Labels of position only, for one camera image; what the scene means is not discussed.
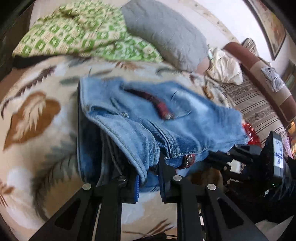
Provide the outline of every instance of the handwritten label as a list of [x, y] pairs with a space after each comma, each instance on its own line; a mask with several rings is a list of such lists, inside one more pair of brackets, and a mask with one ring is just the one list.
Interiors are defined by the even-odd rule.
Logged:
[[274, 142], [274, 166], [281, 169], [284, 168], [284, 153], [283, 153], [283, 143], [278, 139], [273, 139]]

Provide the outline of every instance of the white label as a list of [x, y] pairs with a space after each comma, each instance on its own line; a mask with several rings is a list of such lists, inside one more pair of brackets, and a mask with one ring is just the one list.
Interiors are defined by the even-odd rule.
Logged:
[[240, 161], [232, 159], [232, 162], [231, 163], [228, 162], [228, 164], [231, 165], [231, 169], [230, 169], [231, 172], [235, 172], [235, 173], [238, 173], [238, 174], [242, 173], [242, 171], [241, 171], [241, 169], [242, 169], [241, 165], [242, 164], [241, 164]]
[[283, 143], [274, 138], [274, 166], [284, 168]]

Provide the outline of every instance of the green pattern fabric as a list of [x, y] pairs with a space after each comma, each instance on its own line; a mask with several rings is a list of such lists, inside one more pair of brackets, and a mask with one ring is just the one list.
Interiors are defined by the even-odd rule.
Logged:
[[154, 46], [127, 32], [118, 8], [93, 1], [70, 3], [38, 19], [13, 54], [22, 57], [77, 54], [108, 60], [162, 61]]

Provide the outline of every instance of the wall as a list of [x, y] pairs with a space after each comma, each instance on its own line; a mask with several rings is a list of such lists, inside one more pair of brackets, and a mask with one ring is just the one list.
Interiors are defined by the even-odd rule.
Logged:
[[289, 59], [296, 63], [296, 45], [289, 34], [287, 34], [275, 61], [271, 60], [270, 51], [261, 27], [244, 0], [195, 1], [219, 18], [240, 42], [243, 42], [246, 38], [252, 38], [256, 43], [260, 57], [271, 62], [279, 74], [284, 73]]

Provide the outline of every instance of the jeans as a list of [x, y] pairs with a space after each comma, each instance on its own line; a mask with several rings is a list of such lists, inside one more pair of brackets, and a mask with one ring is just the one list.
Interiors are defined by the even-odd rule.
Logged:
[[[164, 120], [152, 101], [130, 90], [161, 100], [172, 118]], [[97, 184], [102, 175], [106, 180], [117, 175], [126, 157], [144, 184], [160, 152], [168, 165], [179, 167], [185, 155], [195, 154], [195, 162], [202, 161], [209, 150], [226, 152], [248, 141], [240, 112], [173, 81], [86, 77], [80, 81], [78, 102], [78, 167], [85, 182]]]

